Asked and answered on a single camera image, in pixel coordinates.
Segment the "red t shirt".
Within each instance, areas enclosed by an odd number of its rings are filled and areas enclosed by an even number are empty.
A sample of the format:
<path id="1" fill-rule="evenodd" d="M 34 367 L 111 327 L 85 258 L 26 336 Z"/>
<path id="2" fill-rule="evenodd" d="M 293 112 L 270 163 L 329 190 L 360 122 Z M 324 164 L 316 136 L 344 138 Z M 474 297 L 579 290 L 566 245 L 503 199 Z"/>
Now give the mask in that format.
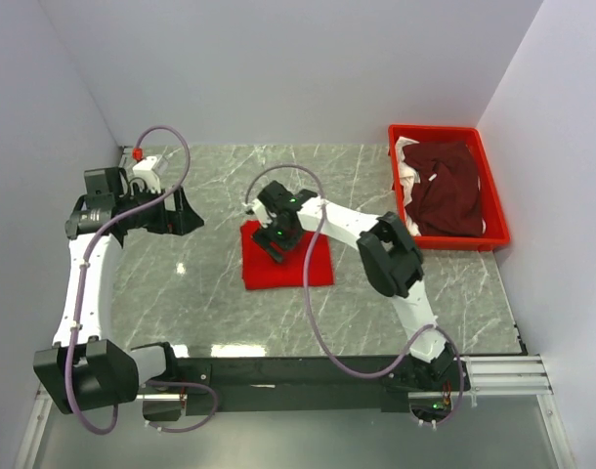
<path id="1" fill-rule="evenodd" d="M 313 237 L 306 232 L 297 247 L 287 253 L 281 263 L 275 262 L 252 239 L 260 227 L 256 221 L 247 221 L 240 227 L 242 280 L 246 290 L 264 290 L 303 285 L 303 264 L 307 248 Z M 335 283 L 328 238 L 318 237 L 309 267 L 309 285 L 330 286 Z"/>

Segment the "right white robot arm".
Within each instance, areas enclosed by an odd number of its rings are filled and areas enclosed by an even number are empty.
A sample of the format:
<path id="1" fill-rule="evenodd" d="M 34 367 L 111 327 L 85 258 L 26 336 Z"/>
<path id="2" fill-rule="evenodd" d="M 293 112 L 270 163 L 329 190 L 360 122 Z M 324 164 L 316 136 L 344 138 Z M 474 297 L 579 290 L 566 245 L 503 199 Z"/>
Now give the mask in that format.
<path id="1" fill-rule="evenodd" d="M 427 297 L 423 255 L 396 213 L 361 213 L 313 191 L 292 193 L 277 181 L 246 200 L 245 206 L 260 224 L 255 243 L 275 262 L 282 262 L 305 233 L 314 239 L 325 235 L 356 249 L 370 286 L 391 300 L 408 339 L 401 354 L 382 370 L 357 371 L 323 346 L 336 367 L 359 379 L 400 378 L 426 391 L 442 389 L 451 371 L 459 381 L 464 379 L 460 356 L 439 327 Z"/>

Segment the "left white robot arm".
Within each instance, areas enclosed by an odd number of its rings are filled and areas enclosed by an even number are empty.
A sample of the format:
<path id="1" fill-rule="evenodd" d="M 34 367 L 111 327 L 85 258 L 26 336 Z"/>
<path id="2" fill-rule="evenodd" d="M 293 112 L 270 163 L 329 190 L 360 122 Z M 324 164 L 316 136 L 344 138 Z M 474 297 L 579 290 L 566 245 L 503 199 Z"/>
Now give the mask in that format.
<path id="1" fill-rule="evenodd" d="M 70 271 L 63 316 L 50 348 L 34 355 L 33 369 L 63 414 L 133 401 L 140 386 L 172 381 L 179 371 L 167 342 L 127 352 L 111 338 L 111 301 L 124 238 L 133 230 L 156 235 L 188 235 L 204 222 L 183 189 L 173 192 L 174 207 L 161 196 L 165 164 L 150 157 L 126 171 L 88 170 L 86 191 L 64 225 Z"/>

